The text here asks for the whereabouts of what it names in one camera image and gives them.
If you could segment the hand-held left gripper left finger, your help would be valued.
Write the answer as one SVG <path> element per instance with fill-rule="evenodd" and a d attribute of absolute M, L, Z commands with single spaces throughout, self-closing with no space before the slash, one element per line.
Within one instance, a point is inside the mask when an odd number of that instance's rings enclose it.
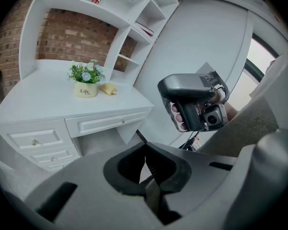
<path fill-rule="evenodd" d="M 145 196 L 146 190 L 140 184 L 142 168 L 145 164 L 146 144 L 137 145 L 110 158 L 104 165 L 106 181 L 119 193 L 128 196 Z"/>

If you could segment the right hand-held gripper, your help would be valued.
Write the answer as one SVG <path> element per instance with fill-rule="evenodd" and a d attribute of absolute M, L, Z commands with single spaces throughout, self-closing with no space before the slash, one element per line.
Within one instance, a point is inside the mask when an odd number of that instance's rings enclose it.
<path fill-rule="evenodd" d="M 162 79 L 158 90 L 167 113 L 179 132 L 206 132 L 204 110 L 214 104 L 225 104 L 229 89 L 215 70 L 209 73 L 171 74 Z M 186 130 L 180 130 L 171 107 L 175 104 Z"/>

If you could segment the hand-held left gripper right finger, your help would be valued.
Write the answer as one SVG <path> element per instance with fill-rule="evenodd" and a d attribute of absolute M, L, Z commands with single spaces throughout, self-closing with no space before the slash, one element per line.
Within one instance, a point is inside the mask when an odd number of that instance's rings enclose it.
<path fill-rule="evenodd" d="M 183 189 L 192 174 L 192 168 L 184 159 L 152 143 L 145 144 L 145 158 L 149 171 L 164 194 Z"/>

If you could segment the artificial flower bouquet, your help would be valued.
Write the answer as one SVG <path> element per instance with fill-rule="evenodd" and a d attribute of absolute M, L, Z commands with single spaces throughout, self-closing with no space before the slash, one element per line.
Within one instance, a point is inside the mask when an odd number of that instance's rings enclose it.
<path fill-rule="evenodd" d="M 71 63 L 69 78 L 75 81 L 74 94 L 79 98 L 93 98 L 98 94 L 98 85 L 106 79 L 103 67 L 96 59 L 89 63 Z"/>

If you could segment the person's right forearm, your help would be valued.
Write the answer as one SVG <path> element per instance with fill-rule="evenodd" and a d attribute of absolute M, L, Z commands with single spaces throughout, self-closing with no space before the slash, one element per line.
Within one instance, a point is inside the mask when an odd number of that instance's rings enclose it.
<path fill-rule="evenodd" d="M 227 114 L 228 121 L 231 121 L 238 113 L 238 111 L 228 102 L 224 104 L 224 108 Z"/>

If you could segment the person's right hand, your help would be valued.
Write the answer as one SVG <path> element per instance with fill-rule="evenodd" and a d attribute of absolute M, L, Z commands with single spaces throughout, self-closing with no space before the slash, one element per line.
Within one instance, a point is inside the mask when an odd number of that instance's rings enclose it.
<path fill-rule="evenodd" d="M 183 122 L 183 119 L 182 119 L 180 113 L 178 112 L 177 107 L 176 107 L 175 104 L 172 105 L 171 110 L 172 110 L 172 113 L 175 116 L 175 120 L 180 125 L 180 130 L 186 130 L 186 126 L 185 126 L 185 124 Z"/>

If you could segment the tall white wardrobe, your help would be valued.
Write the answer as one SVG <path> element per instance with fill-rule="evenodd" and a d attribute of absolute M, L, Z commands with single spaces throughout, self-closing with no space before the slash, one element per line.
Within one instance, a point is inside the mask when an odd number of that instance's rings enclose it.
<path fill-rule="evenodd" d="M 253 33 L 249 12 L 220 0 L 184 0 L 155 42 L 135 88 L 153 109 L 140 126 L 151 142 L 170 145 L 181 133 L 166 112 L 158 82 L 176 73 L 197 73 L 208 63 L 233 90 L 244 68 Z"/>

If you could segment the wide white desk drawer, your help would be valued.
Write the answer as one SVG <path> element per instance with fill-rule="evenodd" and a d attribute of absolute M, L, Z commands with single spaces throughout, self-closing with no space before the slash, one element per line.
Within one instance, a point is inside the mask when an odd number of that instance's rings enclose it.
<path fill-rule="evenodd" d="M 140 121 L 146 116 L 146 113 L 146 110 L 123 111 L 66 118 L 65 122 L 71 138 L 77 138 Z"/>

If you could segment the small white desk drawer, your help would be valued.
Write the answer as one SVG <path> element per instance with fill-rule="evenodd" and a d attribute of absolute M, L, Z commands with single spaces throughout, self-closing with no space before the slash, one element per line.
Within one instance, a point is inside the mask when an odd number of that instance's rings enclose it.
<path fill-rule="evenodd" d="M 24 156 L 36 165 L 46 165 L 70 159 L 77 159 L 80 157 L 74 146 L 66 146 L 57 149 L 29 152 Z"/>
<path fill-rule="evenodd" d="M 11 133 L 8 137 L 13 141 L 20 150 L 45 148 L 63 143 L 55 129 L 46 129 L 24 133 Z M 32 145 L 33 139 L 36 140 L 36 145 Z"/>

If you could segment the dark framed window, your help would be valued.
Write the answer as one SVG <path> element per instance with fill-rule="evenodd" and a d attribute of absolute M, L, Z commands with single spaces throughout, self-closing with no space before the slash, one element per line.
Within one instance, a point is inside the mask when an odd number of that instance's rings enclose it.
<path fill-rule="evenodd" d="M 269 66 L 279 56 L 267 42 L 253 33 L 243 73 L 258 85 L 264 78 Z"/>

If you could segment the person's beige shirt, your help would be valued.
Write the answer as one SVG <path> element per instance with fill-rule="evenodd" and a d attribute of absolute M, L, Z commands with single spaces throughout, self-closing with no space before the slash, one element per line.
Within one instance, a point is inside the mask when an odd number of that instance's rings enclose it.
<path fill-rule="evenodd" d="M 271 64 L 249 103 L 198 152 L 237 157 L 243 147 L 279 128 L 288 129 L 288 51 Z"/>

